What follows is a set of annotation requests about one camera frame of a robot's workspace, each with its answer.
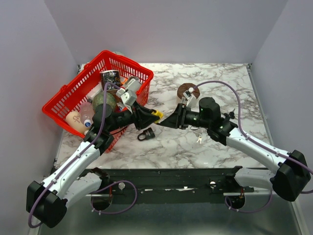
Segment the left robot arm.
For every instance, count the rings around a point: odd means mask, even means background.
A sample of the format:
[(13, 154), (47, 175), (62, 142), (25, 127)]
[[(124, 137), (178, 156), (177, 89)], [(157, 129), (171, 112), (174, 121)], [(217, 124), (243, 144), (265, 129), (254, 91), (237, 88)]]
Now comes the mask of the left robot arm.
[(76, 178), (86, 167), (98, 159), (112, 144), (113, 131), (134, 124), (141, 130), (154, 122), (159, 122), (162, 113), (148, 109), (137, 102), (122, 112), (114, 112), (105, 103), (96, 107), (93, 125), (86, 133), (76, 152), (53, 174), (42, 182), (33, 181), (26, 191), (26, 210), (29, 213), (28, 225), (36, 228), (40, 224), (32, 224), (32, 218), (48, 227), (55, 227), (67, 212), (64, 196)]

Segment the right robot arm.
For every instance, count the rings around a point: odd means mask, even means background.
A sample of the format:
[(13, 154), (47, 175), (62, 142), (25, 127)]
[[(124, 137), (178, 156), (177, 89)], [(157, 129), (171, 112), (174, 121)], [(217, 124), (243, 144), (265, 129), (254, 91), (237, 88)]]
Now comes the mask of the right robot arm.
[(212, 140), (242, 151), (267, 168), (264, 173), (241, 168), (235, 175), (227, 177), (225, 187), (231, 192), (242, 186), (267, 188), (293, 202), (311, 179), (303, 153), (298, 150), (288, 152), (248, 135), (229, 118), (222, 117), (219, 104), (211, 97), (199, 101), (198, 112), (179, 103), (160, 125), (173, 129), (204, 128)]

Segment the yellow Opel padlock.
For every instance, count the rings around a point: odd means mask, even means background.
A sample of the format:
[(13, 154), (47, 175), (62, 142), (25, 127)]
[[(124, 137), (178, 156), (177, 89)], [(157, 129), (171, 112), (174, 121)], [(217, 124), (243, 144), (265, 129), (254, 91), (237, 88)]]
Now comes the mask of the yellow Opel padlock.
[(152, 115), (158, 117), (158, 120), (156, 120), (154, 123), (157, 124), (161, 121), (161, 119), (163, 118), (163, 113), (160, 112), (159, 110), (153, 110), (152, 111)]

